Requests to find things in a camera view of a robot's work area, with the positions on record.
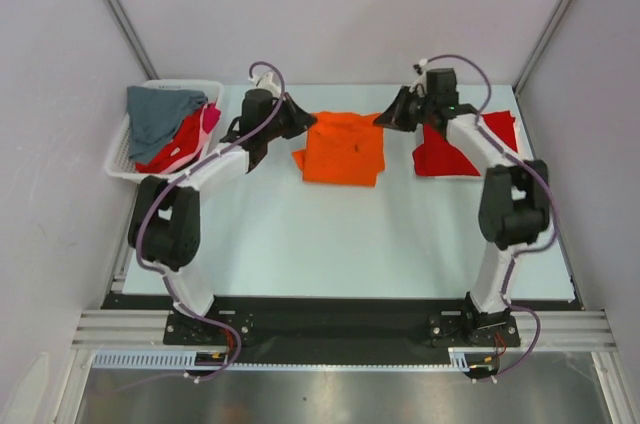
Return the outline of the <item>white plastic basket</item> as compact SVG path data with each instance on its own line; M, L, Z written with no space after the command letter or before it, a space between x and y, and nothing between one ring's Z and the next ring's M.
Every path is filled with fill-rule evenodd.
M160 79L148 80L140 87L162 90L194 90L203 92L210 101L214 101L216 108L225 111L226 105L223 103L225 87L222 83L214 80L203 79ZM114 137L104 164L104 171L113 178L120 178L139 184L147 173L138 173L134 162L129 159L129 135L130 119L125 114Z

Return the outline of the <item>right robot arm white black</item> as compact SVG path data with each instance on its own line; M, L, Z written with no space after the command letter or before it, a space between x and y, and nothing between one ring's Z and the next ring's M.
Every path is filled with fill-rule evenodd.
M467 293L460 331L473 345L484 345L510 317L510 281L518 258L532 252L551 223L548 168L524 161L486 125L481 112L462 104L452 68L428 69L400 88L390 107L374 120L378 127L412 132L418 125L435 131L460 151L483 178L478 223L486 248L478 277Z

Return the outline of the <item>orange t shirt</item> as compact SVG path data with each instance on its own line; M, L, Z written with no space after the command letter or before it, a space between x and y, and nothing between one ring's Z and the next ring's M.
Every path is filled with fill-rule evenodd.
M374 124L378 114L323 111L314 117L305 148L292 153L303 181L375 187L385 170L384 129Z

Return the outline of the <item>left corner aluminium post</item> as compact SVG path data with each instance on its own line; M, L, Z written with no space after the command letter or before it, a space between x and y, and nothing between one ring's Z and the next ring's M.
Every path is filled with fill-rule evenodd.
M122 0L103 0L103 3L146 79L158 79L159 74Z

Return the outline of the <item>grey t shirt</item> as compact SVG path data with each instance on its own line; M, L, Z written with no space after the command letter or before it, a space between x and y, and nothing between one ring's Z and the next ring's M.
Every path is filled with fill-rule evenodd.
M129 159L149 164L171 142L182 122L208 102L202 91L127 88L129 116Z

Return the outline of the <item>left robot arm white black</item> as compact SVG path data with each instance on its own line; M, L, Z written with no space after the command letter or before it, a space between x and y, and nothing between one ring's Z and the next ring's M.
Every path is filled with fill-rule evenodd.
M240 115L203 161L172 180L148 176L139 185L128 244L138 265L161 277L173 307L188 316L185 329L197 342L210 343L221 331L220 318L209 312L214 291L196 263L202 204L214 191L254 170L272 141L298 137L316 123L289 93L276 96L251 89Z

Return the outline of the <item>red t shirt in basket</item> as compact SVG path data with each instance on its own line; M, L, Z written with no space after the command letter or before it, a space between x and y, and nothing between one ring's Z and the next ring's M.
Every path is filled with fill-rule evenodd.
M197 158L208 138L203 129L203 111L186 117L173 139L148 163L136 163L139 173L171 174Z

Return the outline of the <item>corner aluminium post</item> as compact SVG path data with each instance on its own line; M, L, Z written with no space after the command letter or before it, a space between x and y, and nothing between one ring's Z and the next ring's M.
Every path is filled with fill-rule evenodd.
M557 0L551 14L543 26L541 34L536 40L535 45L529 53L518 77L515 80L515 83L512 86L512 90L516 97L519 97L525 89L531 75L551 44L554 35L561 27L561 24L571 9L574 1L575 0Z
M103 0L103 3L146 79L158 79L159 74L122 0Z

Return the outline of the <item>aluminium rail frame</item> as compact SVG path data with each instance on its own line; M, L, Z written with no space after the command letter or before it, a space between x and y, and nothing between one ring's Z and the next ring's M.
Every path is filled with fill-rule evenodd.
M612 352L616 343L602 311L516 312L520 342L534 338L536 351ZM163 310L88 310L81 314L72 344L93 349L214 349L214 344L177 337L174 314Z

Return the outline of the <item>right corner aluminium post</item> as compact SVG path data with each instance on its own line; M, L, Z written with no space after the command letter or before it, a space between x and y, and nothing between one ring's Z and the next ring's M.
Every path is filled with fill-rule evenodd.
M529 53L518 77L515 80L515 83L512 86L512 90L516 97L519 97L525 89L531 75L551 44L554 35L561 27L561 24L571 9L574 1L575 0L557 0L551 14L543 26L541 34L536 40L535 45Z

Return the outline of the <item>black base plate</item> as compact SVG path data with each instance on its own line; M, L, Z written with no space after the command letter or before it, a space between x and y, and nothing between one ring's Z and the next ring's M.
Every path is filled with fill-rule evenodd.
M105 310L174 314L177 337L222 346L240 336L241 364L402 366L443 364L453 347L515 350L516 320L493 331L460 331L463 299L219 297L211 323L180 315L167 297L111 294Z

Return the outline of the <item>pink t shirt in basket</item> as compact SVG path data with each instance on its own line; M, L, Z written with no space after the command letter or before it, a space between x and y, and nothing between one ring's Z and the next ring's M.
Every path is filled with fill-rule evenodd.
M205 135L210 135L217 126L220 117L221 111L217 108L216 102L205 105L201 113L201 132Z

